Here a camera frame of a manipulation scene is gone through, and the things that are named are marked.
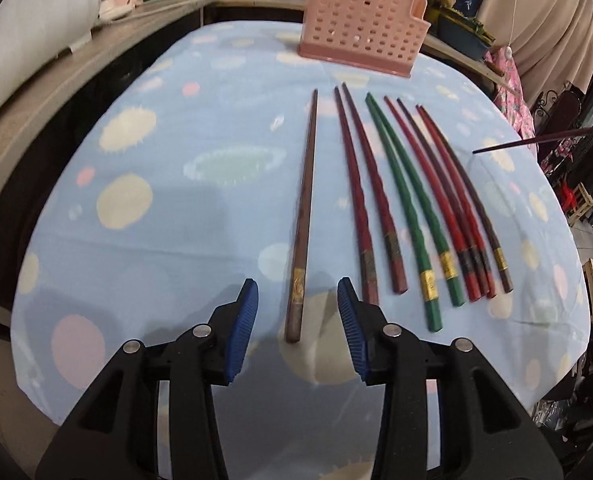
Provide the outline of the brown wooden chopstick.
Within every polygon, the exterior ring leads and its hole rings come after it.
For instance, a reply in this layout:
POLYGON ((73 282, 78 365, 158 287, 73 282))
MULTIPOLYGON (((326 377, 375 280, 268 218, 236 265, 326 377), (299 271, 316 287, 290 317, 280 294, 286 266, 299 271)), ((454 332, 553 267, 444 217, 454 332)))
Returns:
POLYGON ((286 326, 284 326, 284 339, 288 344, 296 344, 301 340, 302 334, 310 211, 311 200, 313 199, 313 168, 315 168, 318 94, 317 89, 313 90, 310 101, 301 193, 299 193, 298 197, 298 211, 290 273, 290 294, 286 326))

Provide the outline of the pink perforated utensil basket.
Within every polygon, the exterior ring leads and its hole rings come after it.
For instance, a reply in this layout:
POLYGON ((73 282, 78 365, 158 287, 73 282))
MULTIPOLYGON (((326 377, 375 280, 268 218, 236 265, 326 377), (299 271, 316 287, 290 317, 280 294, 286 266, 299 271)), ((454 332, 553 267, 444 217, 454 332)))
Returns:
POLYGON ((409 78, 430 29, 426 0, 306 0, 303 58, 409 78))

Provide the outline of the dark brown chopstick gold band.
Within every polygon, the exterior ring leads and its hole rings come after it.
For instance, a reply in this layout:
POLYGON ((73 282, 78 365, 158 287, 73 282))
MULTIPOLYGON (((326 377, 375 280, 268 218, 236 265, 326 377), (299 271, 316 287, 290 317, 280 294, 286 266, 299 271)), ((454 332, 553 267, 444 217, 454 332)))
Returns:
POLYGON ((505 254, 503 253, 493 223, 491 223, 491 221, 489 220, 488 214, 485 210, 485 207, 483 206, 482 200, 479 198, 479 193, 476 192, 473 182, 467 174, 467 171, 465 171, 464 166, 462 166, 461 161, 459 160, 455 151, 445 138, 444 133, 441 132, 441 129, 438 127, 438 124, 434 122, 434 119, 430 116, 430 114, 427 112, 424 106, 418 105, 417 110, 419 111, 422 119, 427 125, 427 128, 430 130, 430 133, 433 134, 435 142, 437 143, 437 147, 441 151, 441 154, 447 156, 449 160, 449 166, 453 168, 453 170, 458 172, 459 182, 461 186, 467 190, 467 194, 469 194, 469 200, 473 204, 477 212, 477 215, 479 216, 479 223, 482 224, 483 230, 485 231, 485 234, 487 236, 488 245, 491 251, 493 252, 493 256, 497 266, 499 278, 503 286, 503 290, 506 294, 509 294, 509 292, 513 291, 513 283, 509 272, 509 266, 507 261, 505 261, 505 254))

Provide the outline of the light blue dotted tablecloth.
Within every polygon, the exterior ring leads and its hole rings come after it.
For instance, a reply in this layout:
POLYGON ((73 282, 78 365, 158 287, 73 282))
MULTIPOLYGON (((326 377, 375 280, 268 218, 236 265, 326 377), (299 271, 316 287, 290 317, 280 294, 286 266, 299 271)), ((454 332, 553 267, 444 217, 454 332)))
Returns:
POLYGON ((253 278, 260 306, 241 374, 214 392, 234 479, 365 479, 383 391, 354 371, 335 291, 360 278, 334 88, 422 105, 443 131, 500 238, 513 291, 454 307, 438 286, 443 344, 471 339, 525 406, 581 357, 590 334, 577 249, 528 148, 495 104, 419 56, 410 78, 313 61, 267 116, 239 108, 197 133, 141 136, 112 119, 90 131, 28 246, 12 311, 16 381, 63 422, 120 345, 175 339, 253 278), (318 113, 301 340, 284 339, 309 108, 318 113))

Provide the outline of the green chopstick gold band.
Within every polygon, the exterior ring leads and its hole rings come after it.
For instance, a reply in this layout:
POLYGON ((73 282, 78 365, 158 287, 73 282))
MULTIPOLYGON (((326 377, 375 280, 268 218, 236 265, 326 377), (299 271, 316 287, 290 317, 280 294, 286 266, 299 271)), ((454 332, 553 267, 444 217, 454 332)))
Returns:
POLYGON ((426 327, 431 333, 438 333, 443 329, 443 321, 441 320, 441 310, 439 310, 435 273, 429 253, 426 250, 418 214, 415 211, 415 205, 412 201, 412 194, 406 178, 403 176, 403 172, 407 170, 406 164, 409 162, 409 157, 389 123, 389 119, 385 117, 383 110, 381 110, 381 107, 377 104, 377 100, 371 92, 367 93, 365 102, 383 144, 386 158, 389 162, 389 168, 391 168, 395 181, 401 208, 403 208, 403 214, 407 222, 411 245, 415 254, 415 262, 417 263, 426 327))

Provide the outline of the white plastic storage bin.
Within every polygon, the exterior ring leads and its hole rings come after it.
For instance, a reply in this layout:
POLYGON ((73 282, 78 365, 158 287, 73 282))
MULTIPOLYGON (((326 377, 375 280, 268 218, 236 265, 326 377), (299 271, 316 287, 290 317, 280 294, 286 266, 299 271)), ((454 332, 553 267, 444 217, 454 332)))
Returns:
POLYGON ((91 37, 101 0, 2 0, 0 107, 19 86, 67 48, 91 37))

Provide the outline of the beige curtain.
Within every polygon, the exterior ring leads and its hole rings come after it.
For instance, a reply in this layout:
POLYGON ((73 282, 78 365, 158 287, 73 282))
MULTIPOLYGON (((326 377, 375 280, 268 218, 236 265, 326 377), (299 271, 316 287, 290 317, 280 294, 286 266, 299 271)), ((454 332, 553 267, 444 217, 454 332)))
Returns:
POLYGON ((593 75, 593 0, 483 0, 477 19, 511 48, 524 101, 573 84, 588 90, 593 75))

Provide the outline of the green twisted chopstick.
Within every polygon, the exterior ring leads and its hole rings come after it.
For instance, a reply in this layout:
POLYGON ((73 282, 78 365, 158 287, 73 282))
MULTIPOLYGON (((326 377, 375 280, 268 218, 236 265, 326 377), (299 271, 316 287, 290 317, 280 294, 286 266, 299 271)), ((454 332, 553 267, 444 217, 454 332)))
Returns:
POLYGON ((444 278, 447 283, 451 303, 455 307, 461 307, 465 303, 465 297, 462 286, 458 281, 456 264, 453 262, 453 257, 451 256, 446 237, 441 229, 441 223, 439 223, 437 215, 430 202, 430 198, 425 192, 418 171, 415 169, 415 166, 413 166, 406 148, 403 147, 403 142, 401 142, 400 136, 394 131, 389 119, 386 118, 383 110, 381 110, 381 107, 377 104, 377 100, 371 93, 367 94, 366 103, 370 110, 374 110, 375 114, 377 114, 377 119, 379 119, 383 125, 387 138, 393 145, 393 150, 403 164, 403 168, 406 170, 406 174, 415 190, 415 196, 418 198, 421 210, 423 211, 425 220, 429 226, 439 260, 441 260, 441 270, 443 270, 444 278))

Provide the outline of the maroon chopstick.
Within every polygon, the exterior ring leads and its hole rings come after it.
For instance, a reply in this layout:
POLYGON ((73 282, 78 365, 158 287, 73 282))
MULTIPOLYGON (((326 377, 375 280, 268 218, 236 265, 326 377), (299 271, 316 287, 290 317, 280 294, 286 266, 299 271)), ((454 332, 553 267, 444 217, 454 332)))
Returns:
MULTIPOLYGON (((396 102, 397 102, 397 107, 396 107, 397 110, 400 110, 406 119, 412 119, 415 122, 415 119, 413 119, 408 108, 405 106, 405 104, 403 104, 403 100, 400 98, 397 98, 396 102)), ((418 124, 416 122, 415 122, 415 124, 417 125, 418 129, 422 132, 422 130, 420 129, 418 124)), ((438 179, 441 181, 441 184, 445 188, 445 193, 448 196, 450 205, 453 207, 453 212, 457 215, 457 220, 459 222, 459 226, 460 226, 462 235, 464 237, 465 244, 467 245, 467 249, 469 249, 470 257, 472 259, 472 262, 474 263, 476 277, 477 277, 477 280, 479 281, 479 289, 481 289, 482 297, 484 297, 485 292, 482 291, 481 286, 484 285, 485 280, 483 280, 482 278, 479 277, 479 270, 477 270, 477 264, 474 262, 474 259, 473 259, 473 249, 472 249, 471 242, 470 242, 470 236, 467 235, 467 225, 465 224, 464 216, 460 209, 460 203, 459 203, 456 191, 453 188, 453 185, 451 184, 451 182, 449 181, 446 171, 444 170, 443 166, 441 166, 441 163, 438 161, 437 156, 435 155, 434 151, 430 147, 429 141, 426 140, 425 136, 424 136, 424 141, 422 142, 421 146, 426 149, 427 157, 430 158, 431 164, 433 165, 433 167, 436 170, 436 173, 438 175, 438 179)))

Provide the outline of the dark blue basin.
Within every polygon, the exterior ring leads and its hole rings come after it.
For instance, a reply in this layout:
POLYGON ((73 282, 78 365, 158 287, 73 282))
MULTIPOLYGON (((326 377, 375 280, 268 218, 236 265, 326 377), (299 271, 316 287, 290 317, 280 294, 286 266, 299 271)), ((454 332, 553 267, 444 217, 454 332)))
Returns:
POLYGON ((483 61, 495 37, 476 18, 468 18, 452 8, 438 11, 437 36, 445 44, 474 61, 483 61))

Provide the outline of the dark red twisted chopstick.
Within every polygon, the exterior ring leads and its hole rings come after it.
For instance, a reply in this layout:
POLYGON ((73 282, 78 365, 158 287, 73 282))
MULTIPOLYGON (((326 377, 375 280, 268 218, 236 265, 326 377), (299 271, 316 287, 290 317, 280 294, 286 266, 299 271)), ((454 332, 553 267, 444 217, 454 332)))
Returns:
POLYGON ((363 125, 357 110, 357 106, 353 97, 351 96, 351 91, 349 91, 345 82, 342 84, 342 90, 349 109, 351 110, 351 117, 353 117, 354 125, 358 133, 363 157, 365 157, 366 160, 372 191, 375 202, 377 203, 377 213, 379 214, 384 240, 384 248, 387 255, 387 262, 389 263, 389 274, 391 274, 392 289, 395 294, 403 295, 403 293, 407 292, 408 290, 408 282, 405 266, 403 265, 403 256, 400 252, 395 223, 391 211, 389 210, 389 200, 385 194, 384 184, 380 176, 379 169, 377 169, 377 161, 375 160, 366 128, 363 125))

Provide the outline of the pink floral cloth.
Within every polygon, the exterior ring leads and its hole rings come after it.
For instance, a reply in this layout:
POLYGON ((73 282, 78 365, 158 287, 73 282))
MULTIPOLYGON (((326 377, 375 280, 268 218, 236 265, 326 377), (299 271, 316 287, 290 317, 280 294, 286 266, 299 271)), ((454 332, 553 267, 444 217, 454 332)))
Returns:
POLYGON ((500 70, 501 78, 510 87, 497 87, 494 102, 505 116, 512 128, 522 139, 535 136, 534 118, 531 116, 523 94, 517 64, 514 62, 509 46, 493 49, 485 54, 485 62, 496 70, 500 70))

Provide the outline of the bright red chopstick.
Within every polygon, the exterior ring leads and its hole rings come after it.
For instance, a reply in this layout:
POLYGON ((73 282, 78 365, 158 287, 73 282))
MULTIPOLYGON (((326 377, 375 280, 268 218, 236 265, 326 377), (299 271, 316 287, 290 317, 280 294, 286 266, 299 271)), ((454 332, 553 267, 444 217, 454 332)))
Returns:
POLYGON ((403 115, 397 110, 393 101, 388 96, 385 96, 384 102, 389 107, 398 125, 400 125, 401 130, 403 130, 403 134, 406 136, 412 151, 415 152, 423 174, 432 188, 436 203, 439 209, 441 209, 441 215, 453 242, 453 248, 456 249, 464 285, 467 289, 467 296, 469 296, 471 302, 479 300, 482 297, 482 292, 479 289, 479 281, 476 277, 474 263, 470 257, 469 249, 467 249, 467 245, 465 244, 457 215, 453 212, 453 207, 450 205, 448 196, 445 193, 445 188, 438 179, 430 158, 427 157, 426 149, 421 146, 424 136, 412 119, 403 119, 403 115))

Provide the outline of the red chopstick dark band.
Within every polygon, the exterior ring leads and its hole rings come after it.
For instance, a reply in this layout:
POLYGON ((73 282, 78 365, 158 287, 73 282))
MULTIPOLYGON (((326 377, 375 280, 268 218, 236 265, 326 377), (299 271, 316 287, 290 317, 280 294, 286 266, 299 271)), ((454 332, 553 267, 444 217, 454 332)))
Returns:
POLYGON ((444 166, 448 170, 451 182, 453 182, 453 188, 456 191, 458 200, 460 203, 460 209, 463 213, 465 224, 467 225, 467 235, 470 236, 470 242, 473 249, 473 259, 477 264, 477 270, 479 270, 479 277, 485 280, 484 285, 481 286, 482 291, 488 298, 494 298, 496 296, 496 285, 493 273, 491 273, 490 264, 485 252, 485 244, 481 232, 479 232, 479 225, 474 217, 473 210, 470 205, 470 200, 467 198, 465 192, 464 183, 461 178, 460 172, 457 168, 456 162, 453 160, 453 155, 448 151, 449 145, 446 143, 444 136, 441 135, 438 126, 434 120, 427 114, 427 111, 422 105, 415 107, 426 128, 429 129, 431 136, 433 136, 436 144, 438 153, 441 154, 444 166))

